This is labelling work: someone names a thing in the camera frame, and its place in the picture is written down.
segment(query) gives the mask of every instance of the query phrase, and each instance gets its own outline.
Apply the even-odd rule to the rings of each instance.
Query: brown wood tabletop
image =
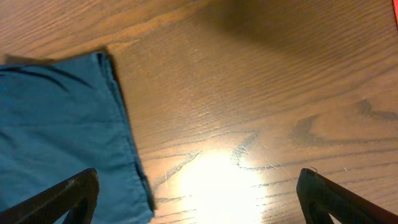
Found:
[[[301,168],[398,213],[391,0],[0,1],[0,59],[106,46],[152,223],[303,223]]]

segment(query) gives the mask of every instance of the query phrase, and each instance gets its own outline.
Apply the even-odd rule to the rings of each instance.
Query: black object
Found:
[[[361,198],[310,169],[302,169],[297,195],[307,224],[398,223],[398,216]]]
[[[63,224],[90,223],[100,191],[95,169],[73,177],[0,213],[1,223],[54,223],[68,213]]]

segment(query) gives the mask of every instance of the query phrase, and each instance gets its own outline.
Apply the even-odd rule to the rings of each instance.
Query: folded cloth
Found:
[[[95,168],[93,223],[148,223],[152,197],[111,61],[0,66],[0,211]]]

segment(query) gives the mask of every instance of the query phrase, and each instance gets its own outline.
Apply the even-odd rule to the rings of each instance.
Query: wooden surface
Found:
[[[303,223],[300,169],[398,213],[390,0],[0,1],[0,57],[106,45],[152,223]]]

